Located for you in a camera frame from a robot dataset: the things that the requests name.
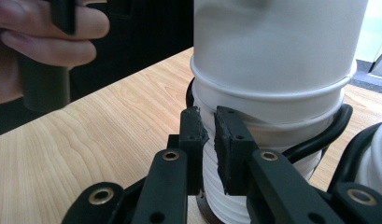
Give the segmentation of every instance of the metal bolt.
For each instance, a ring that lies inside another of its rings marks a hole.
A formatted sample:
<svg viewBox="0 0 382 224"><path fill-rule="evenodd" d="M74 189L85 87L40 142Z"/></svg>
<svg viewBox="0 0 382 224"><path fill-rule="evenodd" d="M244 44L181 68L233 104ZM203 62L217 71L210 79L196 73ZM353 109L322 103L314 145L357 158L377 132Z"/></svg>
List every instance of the metal bolt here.
<svg viewBox="0 0 382 224"><path fill-rule="evenodd" d="M109 202L114 196L114 190L112 188L100 188L96 189L89 196L89 203L99 205Z"/></svg>
<svg viewBox="0 0 382 224"><path fill-rule="evenodd" d="M273 152L263 151L261 152L261 157L266 161L276 161L278 156Z"/></svg>
<svg viewBox="0 0 382 224"><path fill-rule="evenodd" d="M168 151L163 154L165 161L176 161L179 158L179 153L175 151Z"/></svg>
<svg viewBox="0 0 382 224"><path fill-rule="evenodd" d="M360 204L364 204L364 205L368 205L368 206L375 206L377 204L374 196L372 196L370 193L368 193L362 189L348 189L347 195L353 201L360 203Z"/></svg>

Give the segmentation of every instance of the black cable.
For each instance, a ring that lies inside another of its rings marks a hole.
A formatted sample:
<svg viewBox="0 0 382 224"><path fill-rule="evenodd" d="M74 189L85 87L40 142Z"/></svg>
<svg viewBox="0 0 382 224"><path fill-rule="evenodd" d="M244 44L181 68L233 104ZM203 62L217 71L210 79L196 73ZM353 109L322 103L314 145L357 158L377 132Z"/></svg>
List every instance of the black cable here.
<svg viewBox="0 0 382 224"><path fill-rule="evenodd" d="M282 154L291 163L295 163L308 155L322 150L323 148L328 148L330 143L336 140L345 130L352 113L353 108L351 105L343 104L338 112L336 112L331 125L324 130L324 132L294 147L290 147Z"/></svg>
<svg viewBox="0 0 382 224"><path fill-rule="evenodd" d="M193 86L193 81L194 81L194 78L191 80L191 83L187 88L187 93L186 93L186 98L185 98L187 108L193 107L193 103L194 103L193 93L191 92L191 87Z"/></svg>
<svg viewBox="0 0 382 224"><path fill-rule="evenodd" d="M377 123L363 130L351 139L343 152L338 166L336 167L336 171L333 174L333 178L327 192L332 192L338 183L354 182L357 172L359 171L362 156L368 146L371 145L374 134L380 124L382 123Z"/></svg>

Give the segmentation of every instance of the table surface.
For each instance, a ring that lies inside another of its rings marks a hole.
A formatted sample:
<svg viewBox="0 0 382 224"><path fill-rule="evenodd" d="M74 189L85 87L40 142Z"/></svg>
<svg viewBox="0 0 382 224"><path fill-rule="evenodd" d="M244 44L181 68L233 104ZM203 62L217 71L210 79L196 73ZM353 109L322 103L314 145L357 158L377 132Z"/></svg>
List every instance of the table surface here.
<svg viewBox="0 0 382 224"><path fill-rule="evenodd" d="M154 64L0 136L0 223L60 223L92 184L124 188L144 177L153 155L178 133L193 77L192 49ZM347 85L354 108L342 136L310 180L326 189L341 153L361 130L382 121L382 94ZM201 223L189 197L189 223Z"/></svg>

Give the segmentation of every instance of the white object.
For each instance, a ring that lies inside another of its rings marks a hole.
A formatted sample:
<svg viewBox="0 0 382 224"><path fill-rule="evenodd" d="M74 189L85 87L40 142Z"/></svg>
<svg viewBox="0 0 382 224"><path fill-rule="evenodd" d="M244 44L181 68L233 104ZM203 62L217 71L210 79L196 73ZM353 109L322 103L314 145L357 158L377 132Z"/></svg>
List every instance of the white object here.
<svg viewBox="0 0 382 224"><path fill-rule="evenodd" d="M195 104L215 135L217 105L241 113L260 147L284 150L322 132L343 101L367 0L195 0ZM205 145L205 193L225 223L249 223L244 197L223 195ZM320 154L297 162L308 178Z"/></svg>
<svg viewBox="0 0 382 224"><path fill-rule="evenodd" d="M230 90L294 93L349 73L367 0L195 0L194 70Z"/></svg>

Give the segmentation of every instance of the human hand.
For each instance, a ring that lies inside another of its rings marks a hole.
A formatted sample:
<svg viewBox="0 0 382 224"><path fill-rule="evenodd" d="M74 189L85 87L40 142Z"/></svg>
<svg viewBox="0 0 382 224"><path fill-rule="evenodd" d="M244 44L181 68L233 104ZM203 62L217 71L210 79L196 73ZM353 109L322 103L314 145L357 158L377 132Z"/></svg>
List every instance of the human hand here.
<svg viewBox="0 0 382 224"><path fill-rule="evenodd" d="M76 32L67 35L51 23L48 2L0 0L0 104L21 96L16 51L40 63L67 67L95 58L89 39L106 35L109 21L101 11L85 7L86 1L81 4Z"/></svg>

